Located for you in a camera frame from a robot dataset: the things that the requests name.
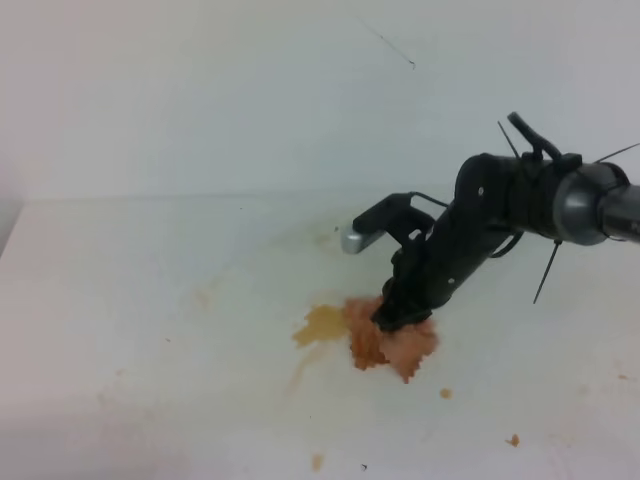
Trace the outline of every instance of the black cable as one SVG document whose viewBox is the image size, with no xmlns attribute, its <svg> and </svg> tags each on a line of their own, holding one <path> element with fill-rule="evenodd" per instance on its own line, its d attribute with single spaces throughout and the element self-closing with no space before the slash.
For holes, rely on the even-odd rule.
<svg viewBox="0 0 640 480">
<path fill-rule="evenodd" d="M 507 253 L 509 253 L 511 250 L 513 250 L 513 247 L 515 247 L 518 244 L 518 242 L 522 238 L 523 234 L 524 234 L 524 232 L 516 233 L 511 238 L 511 240 L 509 240 L 509 243 L 507 243 L 504 246 L 504 248 L 502 248 L 501 250 L 498 250 L 497 252 L 492 253 L 489 258 L 501 258 L 501 257 L 504 257 Z"/>
<path fill-rule="evenodd" d="M 449 206 L 448 203 L 441 202 L 440 200 L 430 197 L 429 195 L 425 195 L 424 193 L 421 193 L 421 192 L 409 192 L 409 195 L 411 195 L 412 197 L 424 198 L 425 200 L 428 200 L 431 203 L 435 203 L 436 205 L 440 205 L 441 207 L 444 207 L 444 208 L 447 208 Z"/>
</svg>

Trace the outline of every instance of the yellow liquid spill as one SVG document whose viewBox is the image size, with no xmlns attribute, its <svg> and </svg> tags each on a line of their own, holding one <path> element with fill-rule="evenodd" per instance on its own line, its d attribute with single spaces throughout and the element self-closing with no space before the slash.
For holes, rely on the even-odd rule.
<svg viewBox="0 0 640 480">
<path fill-rule="evenodd" d="M 313 307 L 304 318 L 307 325 L 293 334 L 298 348 L 306 347 L 313 342 L 338 340 L 348 333 L 340 307 L 319 305 Z"/>
<path fill-rule="evenodd" d="M 311 457 L 311 469 L 314 472 L 319 472 L 324 464 L 324 455 L 320 455 L 316 453 L 313 457 Z"/>
<path fill-rule="evenodd" d="M 339 340 L 349 331 L 340 307 L 319 305 L 313 307 L 304 318 L 307 325 L 294 333 L 292 337 L 297 348 L 317 343 L 298 363 L 287 385 L 287 394 L 293 393 L 300 385 L 307 367 L 322 359 L 327 352 L 329 342 Z"/>
</svg>

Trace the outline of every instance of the spill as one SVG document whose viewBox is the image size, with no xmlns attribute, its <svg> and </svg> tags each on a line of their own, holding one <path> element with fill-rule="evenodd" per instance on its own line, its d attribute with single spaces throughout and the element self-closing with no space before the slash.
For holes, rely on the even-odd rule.
<svg viewBox="0 0 640 480">
<path fill-rule="evenodd" d="M 511 437 L 511 440 L 505 440 L 505 443 L 508 443 L 512 447 L 517 447 L 518 445 L 520 445 L 520 437 L 514 433 Z"/>
<path fill-rule="evenodd" d="M 319 472 L 322 469 L 323 464 L 324 464 L 324 455 L 315 453 L 311 457 L 311 469 L 314 472 Z"/>
<path fill-rule="evenodd" d="M 309 350 L 302 360 L 300 360 L 298 366 L 293 372 L 293 375 L 291 376 L 291 380 L 289 380 L 289 384 L 287 385 L 287 395 L 292 394 L 298 388 L 302 382 L 302 378 L 304 377 L 304 372 L 307 367 L 320 361 L 324 357 L 325 353 L 327 353 L 328 346 L 329 344 L 327 343 L 319 343 Z"/>
<path fill-rule="evenodd" d="M 316 238 L 314 239 L 315 244 L 318 245 L 319 247 L 322 247 L 328 244 L 330 241 L 331 241 L 331 235 L 329 235 L 328 233 L 322 233 L 320 235 L 317 235 Z"/>
<path fill-rule="evenodd" d="M 197 289 L 193 293 L 193 297 L 195 298 L 195 301 L 198 304 L 198 306 L 203 311 L 206 312 L 209 310 L 209 306 L 211 305 L 211 295 L 209 294 L 209 292 L 202 289 Z"/>
<path fill-rule="evenodd" d="M 332 305 L 319 305 L 304 317 L 307 325 L 293 334 L 298 348 L 313 342 L 339 340 L 347 335 L 347 323 L 342 309 Z"/>
</svg>

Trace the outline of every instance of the white table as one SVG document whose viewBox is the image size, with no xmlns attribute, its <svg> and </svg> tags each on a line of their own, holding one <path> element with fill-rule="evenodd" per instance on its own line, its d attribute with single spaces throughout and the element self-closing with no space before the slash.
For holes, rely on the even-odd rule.
<svg viewBox="0 0 640 480">
<path fill-rule="evenodd" d="M 0 258 L 2 477 L 640 478 L 633 245 L 563 246 L 534 307 L 552 243 L 527 236 L 437 312 L 408 386 L 345 339 L 286 393 L 308 307 L 388 273 L 390 240 L 343 257 L 333 232 L 383 193 L 27 205 Z"/>
</svg>

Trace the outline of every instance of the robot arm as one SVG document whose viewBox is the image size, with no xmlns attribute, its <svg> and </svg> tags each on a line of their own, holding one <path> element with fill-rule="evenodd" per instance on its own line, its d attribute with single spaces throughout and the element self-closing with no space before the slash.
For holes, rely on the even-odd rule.
<svg viewBox="0 0 640 480">
<path fill-rule="evenodd" d="M 515 241 L 505 253 L 523 232 L 557 245 L 595 245 L 613 236 L 640 242 L 640 188 L 629 184 L 622 169 L 602 162 L 583 165 L 580 155 L 561 154 L 517 114 L 509 120 L 533 151 L 468 159 L 458 173 L 454 200 L 437 220 L 411 206 L 416 193 L 393 194 L 344 232 L 347 253 L 359 253 L 384 232 L 401 245 L 373 316 L 382 331 L 418 323 L 443 306 L 485 260 L 501 256 L 495 252 L 510 236 Z M 551 159 L 543 159 L 542 152 Z"/>
</svg>

